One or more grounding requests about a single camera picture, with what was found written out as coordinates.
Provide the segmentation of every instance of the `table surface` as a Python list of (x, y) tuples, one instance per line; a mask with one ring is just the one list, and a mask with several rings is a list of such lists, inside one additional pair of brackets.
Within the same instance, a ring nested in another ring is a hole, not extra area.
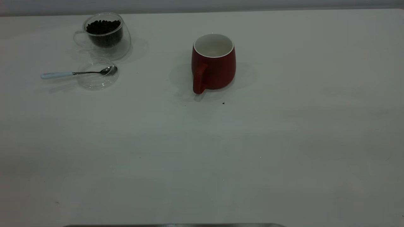
[[(122, 15), (114, 85), (41, 80), (87, 17), (0, 18), (1, 226), (404, 226), (404, 11)], [(210, 32), (236, 77), (196, 96)]]

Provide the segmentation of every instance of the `metal spoon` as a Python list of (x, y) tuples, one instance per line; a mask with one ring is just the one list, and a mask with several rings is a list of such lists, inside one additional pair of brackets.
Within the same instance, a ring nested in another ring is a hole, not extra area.
[(99, 73), (102, 75), (107, 75), (111, 76), (114, 75), (118, 71), (118, 67), (115, 65), (108, 66), (105, 69), (99, 71), (99, 72), (57, 72), (57, 73), (44, 73), (41, 74), (41, 78), (44, 80), (48, 79), (53, 79), (53, 78), (60, 78), (60, 77), (68, 77), (68, 76), (75, 76), (75, 75), (81, 75), (81, 74), (90, 74), (90, 73)]

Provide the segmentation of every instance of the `glass cup handle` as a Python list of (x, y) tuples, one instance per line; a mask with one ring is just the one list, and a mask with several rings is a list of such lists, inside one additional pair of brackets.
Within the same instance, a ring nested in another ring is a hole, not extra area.
[(79, 42), (79, 41), (77, 41), (76, 36), (77, 36), (78, 34), (84, 34), (84, 32), (83, 32), (83, 31), (76, 31), (76, 32), (73, 34), (73, 41), (77, 44), (77, 46), (79, 46), (79, 47), (81, 47), (81, 48), (90, 49), (90, 46), (89, 46), (89, 45), (85, 44), (84, 42)]

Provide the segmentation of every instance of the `coffee beans in glass cup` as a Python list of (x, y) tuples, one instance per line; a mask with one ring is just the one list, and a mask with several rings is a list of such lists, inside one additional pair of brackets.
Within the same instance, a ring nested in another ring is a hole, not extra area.
[[(77, 34), (84, 34), (80, 42)], [(89, 17), (73, 36), (76, 44), (97, 57), (115, 60), (123, 57), (131, 45), (131, 37), (122, 17), (115, 13), (99, 13)]]

